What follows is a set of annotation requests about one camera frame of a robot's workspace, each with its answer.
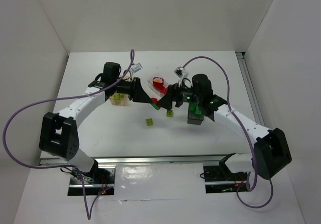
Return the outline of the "red 2x4 lego brick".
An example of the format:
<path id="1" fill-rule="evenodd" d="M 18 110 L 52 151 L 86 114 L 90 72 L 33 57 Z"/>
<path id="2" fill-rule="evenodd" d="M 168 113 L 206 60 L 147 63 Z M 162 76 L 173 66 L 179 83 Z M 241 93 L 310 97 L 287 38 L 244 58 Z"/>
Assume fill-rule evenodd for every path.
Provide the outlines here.
<path id="1" fill-rule="evenodd" d="M 162 96 L 166 95 L 167 91 L 168 91 L 168 88 L 164 88 L 163 90 L 160 91 L 161 95 Z"/>

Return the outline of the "red arch lego piece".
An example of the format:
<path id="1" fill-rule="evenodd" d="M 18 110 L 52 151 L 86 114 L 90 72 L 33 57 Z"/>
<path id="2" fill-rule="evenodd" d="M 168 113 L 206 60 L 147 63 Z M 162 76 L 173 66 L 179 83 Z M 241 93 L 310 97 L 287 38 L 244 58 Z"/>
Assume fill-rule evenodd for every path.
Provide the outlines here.
<path id="1" fill-rule="evenodd" d="M 157 102 L 158 102 L 158 99 L 157 99 L 157 98 L 152 97 L 151 99 L 152 99 L 152 102 L 153 102 L 154 104 L 157 104 Z"/>

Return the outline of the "green 2x4 lego plate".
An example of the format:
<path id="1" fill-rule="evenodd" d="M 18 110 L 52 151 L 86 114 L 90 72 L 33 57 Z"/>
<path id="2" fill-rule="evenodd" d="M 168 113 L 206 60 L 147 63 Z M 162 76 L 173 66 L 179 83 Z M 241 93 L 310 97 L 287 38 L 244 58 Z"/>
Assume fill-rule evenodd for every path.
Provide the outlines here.
<path id="1" fill-rule="evenodd" d="M 160 108 L 161 108 L 160 106 L 158 106 L 158 105 L 155 104 L 155 103 L 152 103 L 151 105 L 152 105 L 156 110 L 160 110 Z"/>

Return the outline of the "small green lego piece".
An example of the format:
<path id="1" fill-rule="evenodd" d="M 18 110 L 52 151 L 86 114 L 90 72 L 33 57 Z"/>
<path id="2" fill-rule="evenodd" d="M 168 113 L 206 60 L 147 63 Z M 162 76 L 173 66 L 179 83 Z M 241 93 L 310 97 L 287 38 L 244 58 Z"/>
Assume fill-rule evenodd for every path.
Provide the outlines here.
<path id="1" fill-rule="evenodd" d="M 196 103 L 189 103 L 189 111 L 195 115 L 201 115 L 202 112 Z"/>

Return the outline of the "lime 2x4 lego brick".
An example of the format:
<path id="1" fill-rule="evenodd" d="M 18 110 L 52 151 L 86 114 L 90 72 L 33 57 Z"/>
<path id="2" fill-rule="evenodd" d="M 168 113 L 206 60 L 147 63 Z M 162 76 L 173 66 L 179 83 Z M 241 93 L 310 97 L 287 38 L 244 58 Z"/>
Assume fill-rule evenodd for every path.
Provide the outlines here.
<path id="1" fill-rule="evenodd" d="M 122 101 L 122 100 L 124 99 L 124 94 L 116 93 L 116 94 L 113 96 L 113 99 L 114 99 L 114 100 L 120 100 L 120 101 Z"/>

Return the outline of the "lime 2x2 lego plate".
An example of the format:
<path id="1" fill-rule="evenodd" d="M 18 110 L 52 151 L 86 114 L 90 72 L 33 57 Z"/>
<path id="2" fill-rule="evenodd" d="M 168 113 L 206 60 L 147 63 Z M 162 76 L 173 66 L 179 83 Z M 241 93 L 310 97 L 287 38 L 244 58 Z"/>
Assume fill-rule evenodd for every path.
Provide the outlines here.
<path id="1" fill-rule="evenodd" d="M 153 126 L 153 120 L 152 119 L 146 119 L 146 125 L 147 126 Z"/>

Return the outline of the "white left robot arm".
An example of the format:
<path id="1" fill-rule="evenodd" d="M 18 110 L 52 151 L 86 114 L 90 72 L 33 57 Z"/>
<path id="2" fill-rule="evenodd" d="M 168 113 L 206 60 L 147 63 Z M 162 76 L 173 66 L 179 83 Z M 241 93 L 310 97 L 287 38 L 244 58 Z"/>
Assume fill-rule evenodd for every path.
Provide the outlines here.
<path id="1" fill-rule="evenodd" d="M 65 160 L 92 181 L 109 179 L 110 173 L 80 149 L 78 128 L 82 122 L 115 93 L 126 94 L 133 102 L 153 104 L 140 79 L 122 80 L 120 71 L 120 64 L 106 62 L 103 72 L 88 85 L 81 98 L 58 113 L 48 112 L 43 117 L 40 149 Z"/>

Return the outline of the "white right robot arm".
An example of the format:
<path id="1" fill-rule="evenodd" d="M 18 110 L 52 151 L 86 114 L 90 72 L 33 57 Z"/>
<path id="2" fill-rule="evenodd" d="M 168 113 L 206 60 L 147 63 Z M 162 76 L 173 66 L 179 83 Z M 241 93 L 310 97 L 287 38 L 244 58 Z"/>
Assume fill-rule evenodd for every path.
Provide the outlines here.
<path id="1" fill-rule="evenodd" d="M 166 94 L 158 104 L 171 110 L 184 102 L 194 103 L 203 116 L 227 127 L 250 144 L 248 154 L 229 154 L 219 165 L 228 173 L 253 172 L 265 180 L 271 179 L 292 161 L 285 133 L 261 126 L 242 115 L 228 102 L 213 93 L 212 85 L 204 74 L 192 78 L 191 87 L 169 85 Z"/>

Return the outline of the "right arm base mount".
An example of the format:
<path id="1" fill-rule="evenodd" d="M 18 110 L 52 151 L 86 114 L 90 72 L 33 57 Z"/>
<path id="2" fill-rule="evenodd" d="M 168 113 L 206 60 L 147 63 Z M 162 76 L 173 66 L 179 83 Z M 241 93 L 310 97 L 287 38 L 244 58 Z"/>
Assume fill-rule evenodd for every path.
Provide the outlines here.
<path id="1" fill-rule="evenodd" d="M 224 173 L 219 166 L 203 166 L 200 174 L 205 182 L 205 191 L 209 193 L 232 193 L 239 188 L 240 192 L 247 192 L 246 179 L 248 174 Z"/>

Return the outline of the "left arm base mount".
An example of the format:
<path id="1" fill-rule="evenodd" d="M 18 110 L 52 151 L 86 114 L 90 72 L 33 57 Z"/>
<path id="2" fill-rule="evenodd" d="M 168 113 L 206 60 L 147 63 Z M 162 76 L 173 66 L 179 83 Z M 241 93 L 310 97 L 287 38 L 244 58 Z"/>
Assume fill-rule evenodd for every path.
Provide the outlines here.
<path id="1" fill-rule="evenodd" d="M 115 183 L 115 166 L 102 166 L 105 169 L 106 174 L 100 175 L 96 180 L 83 175 L 85 193 L 87 196 L 95 196 L 101 193 L 102 196 L 114 195 L 114 183 Z M 74 168 L 64 167 L 60 168 L 60 171 L 70 175 L 68 196 L 82 196 L 82 182 L 79 173 Z"/>

